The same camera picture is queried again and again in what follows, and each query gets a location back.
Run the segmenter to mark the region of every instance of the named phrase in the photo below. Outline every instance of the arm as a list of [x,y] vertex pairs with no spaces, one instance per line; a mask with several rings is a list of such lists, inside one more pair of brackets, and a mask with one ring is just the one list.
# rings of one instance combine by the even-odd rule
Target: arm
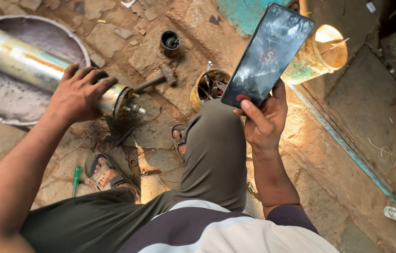
[[264,215],[279,205],[298,205],[300,197],[287,176],[279,153],[279,141],[287,116],[285,85],[279,80],[269,97],[257,108],[244,100],[237,115],[246,115],[245,138],[252,146],[254,180]]
[[94,102],[115,78],[93,85],[105,72],[78,65],[65,70],[50,105],[31,131],[0,161],[0,252],[32,252],[19,235],[45,167],[72,123],[97,118]]

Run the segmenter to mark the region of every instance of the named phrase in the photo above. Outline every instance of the paper scrap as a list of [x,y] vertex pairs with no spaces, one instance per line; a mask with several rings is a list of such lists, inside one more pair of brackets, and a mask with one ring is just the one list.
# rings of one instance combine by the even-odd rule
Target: paper scrap
[[374,4],[372,2],[367,3],[367,8],[370,10],[371,13],[376,11],[376,8],[374,7]]
[[120,3],[122,3],[122,5],[124,5],[126,8],[131,7],[131,5],[132,5],[134,2],[135,2],[135,0],[132,0],[131,3],[125,3],[125,2],[123,2],[123,1],[120,1]]

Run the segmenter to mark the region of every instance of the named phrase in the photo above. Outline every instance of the hammer head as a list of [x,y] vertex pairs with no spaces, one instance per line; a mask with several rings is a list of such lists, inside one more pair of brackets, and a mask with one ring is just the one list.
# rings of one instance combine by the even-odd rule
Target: hammer head
[[167,63],[162,63],[161,65],[159,65],[159,68],[161,69],[162,73],[164,74],[165,80],[167,80],[168,85],[172,86],[172,85],[178,83],[178,80],[175,77],[175,73],[167,65]]

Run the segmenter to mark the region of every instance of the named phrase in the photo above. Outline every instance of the person's right hand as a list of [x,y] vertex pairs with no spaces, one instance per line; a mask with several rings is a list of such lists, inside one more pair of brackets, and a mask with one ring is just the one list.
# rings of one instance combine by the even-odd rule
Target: person's right hand
[[96,83],[107,74],[95,67],[84,67],[78,71],[77,69],[77,63],[65,69],[64,76],[51,97],[45,113],[54,115],[68,125],[102,116],[103,114],[95,107],[96,101],[112,84],[117,82],[116,78],[106,78]]
[[243,100],[242,109],[234,109],[234,114],[247,117],[245,138],[251,144],[253,154],[268,154],[279,149],[287,116],[284,82],[280,79],[272,91],[273,96],[269,96],[261,108],[257,108],[249,100]]

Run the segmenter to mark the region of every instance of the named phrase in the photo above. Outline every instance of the green screwdriver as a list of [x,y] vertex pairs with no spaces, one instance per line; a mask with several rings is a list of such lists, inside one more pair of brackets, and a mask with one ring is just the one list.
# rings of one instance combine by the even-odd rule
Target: green screwdriver
[[73,179],[73,198],[75,197],[76,187],[78,186],[79,183],[79,175],[81,175],[81,166],[76,166],[75,175]]

